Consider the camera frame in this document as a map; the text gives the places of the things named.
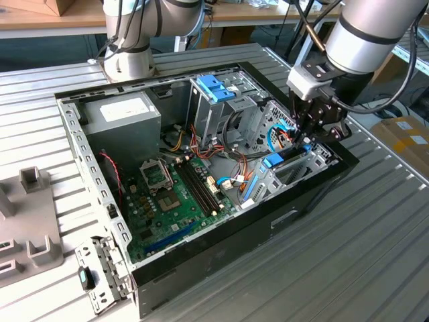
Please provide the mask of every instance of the gray fixture block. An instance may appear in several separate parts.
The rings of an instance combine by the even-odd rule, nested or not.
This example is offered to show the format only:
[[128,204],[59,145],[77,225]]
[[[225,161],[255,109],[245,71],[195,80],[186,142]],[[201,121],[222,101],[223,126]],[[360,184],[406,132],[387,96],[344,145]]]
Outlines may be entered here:
[[21,169],[19,171],[19,181],[26,193],[34,193],[44,189],[44,180],[40,176],[37,167]]
[[45,242],[43,245],[35,247],[30,240],[27,240],[26,246],[28,258],[32,260],[37,267],[54,261],[61,252],[61,248],[58,249],[58,247],[52,243],[48,235],[45,235]]
[[13,278],[23,272],[23,267],[16,260],[0,264],[0,282],[6,278]]
[[7,198],[7,195],[2,190],[0,185],[0,220],[4,220],[7,217],[13,216],[14,214],[15,207],[13,206],[9,198]]
[[0,186],[1,288],[55,268],[64,257],[49,174],[26,168]]
[[0,241],[0,258],[18,253],[21,250],[21,245],[19,245],[14,239]]

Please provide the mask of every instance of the cardboard box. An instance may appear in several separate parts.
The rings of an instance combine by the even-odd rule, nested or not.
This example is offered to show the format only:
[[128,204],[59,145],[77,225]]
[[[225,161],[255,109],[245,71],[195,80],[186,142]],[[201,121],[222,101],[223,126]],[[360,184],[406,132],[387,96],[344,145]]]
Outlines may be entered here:
[[0,5],[46,15],[62,15],[74,0],[0,0]]
[[371,132],[398,156],[429,178],[429,129],[412,116],[384,119]]
[[219,47],[221,45],[222,33],[222,27],[208,28],[204,33],[202,33],[201,39],[196,47],[198,49]]
[[254,25],[244,25],[241,27],[226,27],[224,28],[221,46],[243,45],[250,43],[250,36]]

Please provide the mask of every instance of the slotted aluminum table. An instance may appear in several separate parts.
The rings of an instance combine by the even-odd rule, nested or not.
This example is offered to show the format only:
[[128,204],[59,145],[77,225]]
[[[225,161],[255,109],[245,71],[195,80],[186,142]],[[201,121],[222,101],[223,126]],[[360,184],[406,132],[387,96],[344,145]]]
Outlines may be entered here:
[[[286,91],[288,66],[257,44],[156,56],[161,73],[248,60]],[[131,301],[96,317],[73,249],[105,231],[74,164],[52,93],[105,84],[77,64],[0,74],[0,178],[46,169],[63,265],[0,289],[0,321],[136,321]],[[416,321],[429,316],[424,180],[350,119],[359,165],[317,207],[148,321]]]

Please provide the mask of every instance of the blue tab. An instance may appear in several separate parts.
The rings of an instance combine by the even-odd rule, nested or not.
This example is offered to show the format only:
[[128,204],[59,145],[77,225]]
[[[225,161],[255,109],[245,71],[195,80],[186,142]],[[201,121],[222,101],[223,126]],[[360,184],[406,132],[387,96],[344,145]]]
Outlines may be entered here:
[[235,94],[228,91],[223,83],[213,75],[197,77],[196,82],[216,103],[235,97]]
[[250,184],[250,187],[249,187],[249,189],[247,190],[247,192],[246,192],[246,195],[244,196],[244,198],[243,198],[243,200],[244,201],[246,201],[248,198],[249,198],[249,195],[251,194],[251,192],[252,192],[252,190],[253,190],[253,188],[255,188],[255,184],[256,184],[256,182],[257,182],[257,179],[258,179],[258,176],[254,176],[253,177],[253,180],[252,180],[252,183]]
[[271,168],[276,164],[282,163],[283,161],[284,159],[278,153],[271,154],[267,156],[265,159],[263,159],[263,163],[266,164],[268,168]]
[[85,280],[86,280],[86,274],[85,274],[85,271],[83,270],[80,272],[80,281],[83,283],[85,282]]

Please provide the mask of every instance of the black cable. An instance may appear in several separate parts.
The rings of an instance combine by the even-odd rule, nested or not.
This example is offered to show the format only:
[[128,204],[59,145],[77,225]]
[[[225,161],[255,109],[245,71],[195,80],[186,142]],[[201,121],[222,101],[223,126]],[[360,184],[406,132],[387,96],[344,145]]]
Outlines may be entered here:
[[141,6],[141,16],[140,16],[140,24],[139,24],[139,35],[137,37],[137,39],[135,40],[134,44],[128,48],[122,48],[120,50],[120,52],[126,52],[128,50],[134,49],[136,47],[136,45],[138,45],[139,41],[140,41],[140,36],[141,36],[141,27],[143,26],[143,15],[145,13],[145,4],[146,4],[146,0],[143,0],[143,4]]
[[131,17],[129,18],[128,22],[127,22],[127,27],[125,28],[125,33],[123,34],[123,39],[127,39],[128,33],[129,33],[129,28],[131,27],[131,22],[133,22],[133,18],[135,15],[135,11],[137,10],[137,6],[139,5],[139,0],[134,0],[134,6],[133,9],[131,10]]
[[233,123],[238,118],[238,116],[240,114],[241,114],[241,112],[236,112],[236,113],[230,114],[227,121],[223,125],[223,128],[222,128],[222,144],[223,144],[224,152],[226,154],[228,154],[228,157],[230,157],[231,159],[234,159],[238,162],[241,159],[243,159],[243,156],[247,159],[247,161],[252,161],[254,159],[258,159],[258,158],[261,158],[263,156],[266,156],[268,154],[267,152],[256,152],[253,154],[241,154],[241,153],[231,149],[231,147],[229,146],[228,139],[227,139],[228,127],[231,123]]
[[[313,6],[313,2],[314,2],[314,0],[308,2],[306,10],[305,10],[305,13],[304,13],[306,16],[310,12],[311,7]],[[297,10],[298,10],[298,7],[301,9],[299,3],[296,5],[296,9]],[[290,53],[292,51],[292,48],[293,48],[296,40],[298,39],[298,36],[300,35],[301,28],[302,28],[303,24],[304,24],[304,21],[301,18],[300,22],[298,22],[298,25],[296,26],[294,35],[292,36],[292,39],[290,40],[290,43],[288,44],[288,47],[286,48],[286,51],[284,52],[284,58],[285,58],[286,61],[289,59],[289,55],[290,55]]]
[[97,54],[97,56],[95,57],[95,59],[97,59],[98,57],[100,57],[101,53],[107,47],[109,47],[111,44],[113,44],[114,42],[116,42],[118,40],[119,30],[121,28],[121,22],[122,22],[122,4],[123,4],[123,0],[119,0],[118,20],[116,21],[116,31],[115,31],[115,34],[109,40],[106,41],[106,43],[103,45],[103,47],[101,47],[101,49],[99,50],[99,53]]
[[[267,35],[269,35],[269,36],[271,36],[271,37],[277,37],[278,35],[273,35],[273,34],[271,34],[271,33],[269,33],[269,32],[267,32],[266,30],[265,30],[265,28],[262,28],[262,26],[260,26],[260,25],[257,25],[256,26],[259,30],[261,30],[263,33],[265,33],[265,34],[267,34]],[[291,32],[288,32],[288,33],[286,33],[286,34],[284,34],[284,35],[280,35],[280,37],[287,37],[287,36],[289,36],[289,34],[290,34]]]
[[[128,33],[129,33],[129,28],[131,27],[131,22],[133,21],[133,18],[134,18],[134,15],[135,15],[135,11],[136,11],[136,9],[137,9],[137,6],[138,6],[138,4],[139,4],[139,0],[135,0],[135,2],[134,2],[134,6],[133,6],[133,9],[131,10],[131,17],[129,18],[129,20],[128,20],[128,22],[127,22],[127,25],[126,25],[126,27],[125,27],[125,33],[124,33],[124,36],[123,36],[123,38],[122,38],[122,40],[125,42],[125,40],[127,39],[127,36],[128,36]],[[143,0],[143,5],[142,5],[142,8],[141,8],[141,17],[140,17],[140,25],[139,25],[139,35],[138,35],[138,37],[137,37],[137,39],[136,39],[136,41],[134,42],[134,44],[132,45],[132,46],[130,46],[130,47],[126,47],[126,48],[119,48],[119,46],[117,46],[116,48],[115,48],[115,51],[110,55],[110,56],[108,56],[108,57],[104,57],[103,59],[102,59],[102,61],[103,62],[105,62],[106,60],[108,60],[108,59],[110,59],[110,58],[112,58],[112,57],[114,57],[114,55],[116,55],[116,54],[120,54],[120,53],[122,53],[122,52],[126,52],[126,51],[128,51],[128,50],[131,50],[131,49],[133,49],[134,47],[136,47],[136,45],[139,43],[139,41],[140,41],[140,35],[141,35],[141,26],[142,26],[142,24],[143,24],[143,14],[144,14],[144,7],[145,7],[145,1]],[[104,46],[103,46],[103,48],[107,48],[108,46],[110,46],[111,44],[113,44],[113,42],[111,42],[110,44],[105,44]]]
[[273,46],[273,50],[275,51],[275,48],[277,47],[277,43],[279,42],[280,39],[280,35],[282,34],[283,28],[284,28],[284,23],[286,22],[286,18],[288,17],[288,13],[289,13],[289,9],[290,9],[290,5],[288,6],[288,8],[286,9],[286,13],[284,14],[284,18],[283,18],[283,23],[282,26],[280,28],[279,34],[275,37],[275,42],[274,42],[274,46]]
[[415,20],[413,21],[413,24],[411,26],[411,32],[410,32],[410,63],[408,65],[408,69],[407,69],[407,75],[401,85],[401,87],[396,91],[396,93],[392,96],[392,98],[390,98],[387,102],[384,102],[383,104],[380,104],[372,109],[368,109],[368,110],[362,110],[362,109],[355,109],[353,107],[351,107],[350,105],[342,102],[338,97],[332,97],[331,101],[332,103],[334,103],[335,105],[341,107],[342,109],[345,109],[346,111],[350,111],[350,112],[354,112],[357,114],[372,114],[378,111],[381,111],[382,109],[385,109],[386,107],[388,107],[389,105],[391,105],[392,103],[394,103],[404,92],[405,88],[408,86],[408,84],[410,83],[413,73],[414,73],[414,67],[416,66],[416,61],[417,61],[417,41],[416,41],[416,36],[417,36],[417,26],[418,23],[420,21],[420,19],[422,18],[422,16],[424,15],[424,12],[426,11],[426,7],[425,6],[423,8],[423,10],[421,10],[421,12],[418,14],[418,16],[415,18]]
[[415,89],[415,90],[413,90],[412,91],[412,94],[411,94],[411,97],[410,97],[410,104],[412,104],[413,102],[414,102],[414,100],[413,100],[413,97],[414,97],[414,95],[420,90],[420,89],[427,89],[428,87],[427,86],[423,86],[423,87],[419,87],[418,89]]
[[301,6],[300,6],[300,0],[295,0],[295,7],[296,11],[300,14],[301,20],[304,22],[304,25],[306,25],[306,29],[308,33],[310,34],[311,39],[313,40],[314,44],[318,46],[321,52],[324,52],[324,44],[322,40],[320,40],[317,32],[314,31],[313,27],[310,25],[310,23],[307,20],[308,12],[304,13],[302,12]]
[[211,28],[211,25],[212,25],[212,21],[213,21],[213,11],[212,11],[211,16],[212,16],[211,18],[210,18],[210,16],[208,17],[210,19],[210,23],[209,23],[209,25],[207,27],[208,28],[210,27],[210,32],[208,33],[207,48],[210,48],[210,39],[212,38],[212,30],[213,30],[213,28]]
[[[377,101],[377,100],[379,100],[379,99],[390,99],[391,98],[391,94],[387,94],[387,93],[380,93],[380,94],[377,94],[375,97],[374,97],[374,99],[373,99],[373,102],[374,101]],[[407,114],[408,115],[410,115],[410,110],[408,109],[408,106],[407,105],[405,105],[405,104],[403,104],[402,102],[401,102],[401,100],[400,99],[398,99],[397,100],[398,102],[400,102],[401,104],[402,104],[402,106],[404,107],[404,109],[407,111]],[[395,105],[390,105],[390,107],[392,108],[392,109],[398,109]]]
[[[204,30],[201,31],[201,36],[203,35],[204,32],[206,32],[212,26],[212,23],[213,23],[213,17],[212,17],[213,13],[210,16],[210,14],[208,12],[209,11],[204,11],[204,14],[208,17],[208,19],[210,20],[210,23],[208,24],[208,26]],[[191,43],[193,38],[194,38],[194,36],[188,37],[188,41],[186,42],[185,50],[188,50],[190,43]]]
[[[330,3],[325,10],[316,18],[316,20],[314,20],[313,25],[317,25],[319,22],[321,22],[323,20],[323,18],[325,18],[337,5],[340,4],[342,0],[334,0],[332,3]],[[298,38],[298,40],[295,42],[294,46],[292,47],[291,51],[293,49],[295,49],[295,47],[297,45],[300,44],[300,42],[302,41],[302,38],[305,38],[307,36],[307,30],[304,31],[304,33],[302,35],[300,35],[300,37]]]

